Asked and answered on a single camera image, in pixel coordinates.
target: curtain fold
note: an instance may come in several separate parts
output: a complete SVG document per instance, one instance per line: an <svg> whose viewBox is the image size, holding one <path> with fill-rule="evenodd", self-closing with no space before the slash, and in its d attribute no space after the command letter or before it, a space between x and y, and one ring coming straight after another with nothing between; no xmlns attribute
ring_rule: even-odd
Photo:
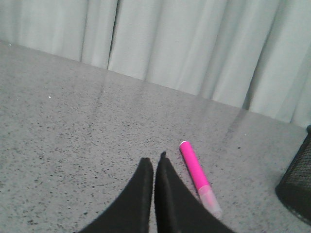
<svg viewBox="0 0 311 233"><path fill-rule="evenodd" d="M300 126L311 1L2 0L0 39Z"/></svg>

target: highlighter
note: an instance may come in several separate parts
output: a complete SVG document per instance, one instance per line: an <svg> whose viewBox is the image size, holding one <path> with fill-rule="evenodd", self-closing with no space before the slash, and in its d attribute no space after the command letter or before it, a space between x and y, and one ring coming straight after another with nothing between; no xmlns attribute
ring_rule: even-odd
<svg viewBox="0 0 311 233"><path fill-rule="evenodd" d="M205 176L204 171L202 170L202 167L200 166L200 163L195 156L190 142L183 141L179 145L179 148L187 164L189 173L192 177L203 206L214 217L220 218L223 212L218 204L218 201L216 200L210 183L208 182L207 177Z"/></svg>

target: white curtain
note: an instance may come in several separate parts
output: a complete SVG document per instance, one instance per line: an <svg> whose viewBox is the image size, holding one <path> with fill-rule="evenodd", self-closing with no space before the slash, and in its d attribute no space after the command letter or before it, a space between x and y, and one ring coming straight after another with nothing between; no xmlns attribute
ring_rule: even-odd
<svg viewBox="0 0 311 233"><path fill-rule="evenodd" d="M309 0L2 0L0 39L300 126Z"/></svg>

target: gray speckled floor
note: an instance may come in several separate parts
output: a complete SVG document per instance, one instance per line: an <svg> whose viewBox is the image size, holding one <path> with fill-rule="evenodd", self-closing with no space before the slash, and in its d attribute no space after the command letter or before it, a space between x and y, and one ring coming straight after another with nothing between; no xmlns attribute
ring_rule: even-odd
<svg viewBox="0 0 311 233"><path fill-rule="evenodd" d="M305 130L107 70L0 42L0 232L72 233L125 187L141 157L189 140L238 233L307 233L274 187ZM150 232L156 232L154 209Z"/></svg>

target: black mesh pen holder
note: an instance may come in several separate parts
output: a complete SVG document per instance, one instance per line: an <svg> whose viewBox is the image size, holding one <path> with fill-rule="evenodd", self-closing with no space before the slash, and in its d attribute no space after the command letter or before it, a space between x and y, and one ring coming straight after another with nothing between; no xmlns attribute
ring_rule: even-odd
<svg viewBox="0 0 311 233"><path fill-rule="evenodd" d="M311 225L311 125L299 151L276 187L279 200L294 215Z"/></svg>

